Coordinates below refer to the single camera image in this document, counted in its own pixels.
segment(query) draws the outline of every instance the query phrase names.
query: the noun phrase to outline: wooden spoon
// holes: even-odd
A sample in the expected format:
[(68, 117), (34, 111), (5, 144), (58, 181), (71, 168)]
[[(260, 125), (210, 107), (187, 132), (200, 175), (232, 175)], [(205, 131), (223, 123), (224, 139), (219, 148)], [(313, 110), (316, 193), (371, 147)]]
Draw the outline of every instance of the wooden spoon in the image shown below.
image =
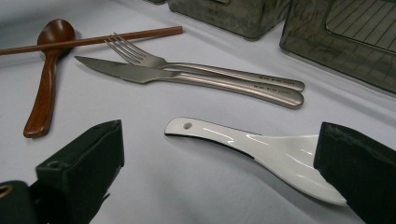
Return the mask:
[[(37, 39), (37, 45), (64, 42), (76, 38), (72, 25), (64, 20), (50, 21)], [(41, 74), (35, 105), (23, 130), (27, 138), (36, 138), (48, 133), (55, 104), (55, 66), (60, 56), (68, 49), (43, 50), (46, 60)]]

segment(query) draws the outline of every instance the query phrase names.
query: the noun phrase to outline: metal knife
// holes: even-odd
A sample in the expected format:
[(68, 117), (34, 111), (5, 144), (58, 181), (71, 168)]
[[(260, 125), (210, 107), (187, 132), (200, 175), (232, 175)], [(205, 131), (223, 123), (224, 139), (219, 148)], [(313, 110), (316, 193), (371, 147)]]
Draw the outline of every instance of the metal knife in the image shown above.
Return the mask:
[(245, 94), (290, 109), (300, 108), (304, 102), (304, 97), (299, 91), (271, 84), (246, 81), (233, 77), (166, 71), (80, 56), (76, 56), (76, 59), (101, 73), (140, 84), (150, 81), (171, 81), (205, 86)]

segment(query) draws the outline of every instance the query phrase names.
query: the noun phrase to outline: white table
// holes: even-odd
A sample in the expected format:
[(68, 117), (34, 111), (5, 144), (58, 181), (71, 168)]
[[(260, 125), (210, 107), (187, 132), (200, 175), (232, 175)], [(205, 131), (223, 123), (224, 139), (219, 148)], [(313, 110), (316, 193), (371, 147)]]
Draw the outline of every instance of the white table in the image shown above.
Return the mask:
[(298, 79), (302, 108), (192, 85), (138, 85), (85, 67), (74, 56), (124, 62), (106, 44), (78, 47), (57, 67), (52, 125), (44, 137), (22, 130), (38, 88), (43, 54), (0, 57), (0, 182), (36, 181), (35, 167), (92, 126), (122, 120), (126, 164), (92, 223), (362, 223), (348, 207), (319, 202), (251, 159), (196, 139), (166, 137), (175, 117), (202, 119), (264, 135), (318, 133), (341, 124), (396, 148), (396, 99), (283, 53), (283, 23), (248, 42), (140, 0), (3, 1), (0, 49), (33, 45), (51, 20), (65, 19), (78, 38), (182, 25), (183, 35), (135, 40), (168, 62), (203, 63)]

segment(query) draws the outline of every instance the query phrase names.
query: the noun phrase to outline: knife handle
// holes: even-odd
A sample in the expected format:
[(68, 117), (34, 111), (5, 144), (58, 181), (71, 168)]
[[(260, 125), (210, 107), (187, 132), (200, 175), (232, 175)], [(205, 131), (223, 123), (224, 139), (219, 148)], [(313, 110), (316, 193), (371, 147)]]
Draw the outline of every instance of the knife handle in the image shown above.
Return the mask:
[(228, 68), (214, 67), (209, 65), (197, 64), (197, 63), (168, 63), (166, 68), (175, 68), (175, 69), (184, 69), (189, 70), (196, 73), (214, 73), (220, 74), (226, 77), (236, 77), (248, 81), (272, 84), (282, 87), (287, 87), (294, 89), (296, 91), (303, 91), (305, 88), (305, 84), (302, 81), (283, 78), (283, 77), (272, 77), (263, 74), (255, 74), (243, 71), (237, 71)]
[(23, 130), (23, 136), (26, 138), (41, 137), (50, 130), (55, 104), (55, 63), (58, 52), (57, 49), (46, 51), (46, 61), (41, 73), (35, 104)]
[(304, 102), (304, 97), (299, 91), (277, 85), (246, 81), (232, 77), (212, 77), (178, 72), (176, 76), (165, 78), (164, 80), (245, 94), (285, 106), (289, 109), (298, 109)]

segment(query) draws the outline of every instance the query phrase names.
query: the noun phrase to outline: white spoon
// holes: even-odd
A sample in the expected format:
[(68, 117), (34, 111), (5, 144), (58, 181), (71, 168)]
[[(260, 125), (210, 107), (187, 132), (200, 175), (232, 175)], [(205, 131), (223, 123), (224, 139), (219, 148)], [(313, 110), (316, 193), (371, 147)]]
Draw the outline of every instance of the white spoon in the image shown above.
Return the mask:
[(165, 134), (197, 137), (234, 148), (303, 193), (347, 206), (347, 200), (313, 167), (318, 135), (269, 137), (188, 118), (172, 119)]

